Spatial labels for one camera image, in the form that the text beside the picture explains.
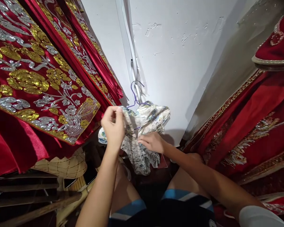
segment hand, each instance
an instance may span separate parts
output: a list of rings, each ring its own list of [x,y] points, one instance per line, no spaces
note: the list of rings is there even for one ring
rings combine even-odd
[[[106,134],[107,146],[119,151],[125,135],[122,107],[108,107],[101,120],[101,125]]]
[[[147,149],[163,154],[168,143],[162,139],[157,132],[139,136],[138,143],[143,144]]]

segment purple wire hanger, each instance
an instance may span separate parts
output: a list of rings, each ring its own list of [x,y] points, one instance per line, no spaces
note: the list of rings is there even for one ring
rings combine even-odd
[[[150,104],[145,103],[145,102],[138,103],[138,100],[137,100],[136,94],[135,94],[135,92],[133,91],[133,83],[135,83],[135,81],[133,81],[133,82],[130,84],[130,89],[132,90],[133,95],[134,95],[134,97],[135,97],[135,102],[134,102],[134,104],[133,104],[133,105],[126,107],[126,109],[128,109],[128,108],[130,108],[130,107],[135,106],[135,105],[136,105],[136,103],[137,103],[137,104],[139,104],[139,105],[141,105],[141,104],[146,104],[146,105],[150,106]]]

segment red embroidered hat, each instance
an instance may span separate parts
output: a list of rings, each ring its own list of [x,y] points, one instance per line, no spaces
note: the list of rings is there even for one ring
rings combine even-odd
[[[256,67],[266,71],[284,71],[284,15],[274,32],[259,47],[252,61]]]

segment shorts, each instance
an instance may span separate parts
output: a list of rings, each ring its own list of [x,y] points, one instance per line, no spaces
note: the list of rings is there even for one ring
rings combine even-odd
[[[112,214],[108,226],[216,227],[216,222],[211,200],[193,192],[168,189],[155,214],[148,212],[143,200],[136,200]]]

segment white floral garment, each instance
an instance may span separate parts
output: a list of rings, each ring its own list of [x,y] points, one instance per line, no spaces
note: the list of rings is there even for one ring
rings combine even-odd
[[[150,174],[150,164],[154,168],[158,167],[160,155],[139,144],[137,138],[140,135],[146,135],[154,131],[158,133],[163,132],[163,124],[170,116],[168,107],[157,106],[150,101],[146,103],[149,105],[141,104],[137,108],[136,113],[126,107],[122,107],[126,130],[121,149],[127,153],[135,173],[144,176]],[[100,143],[107,144],[103,128],[100,129],[98,138]]]

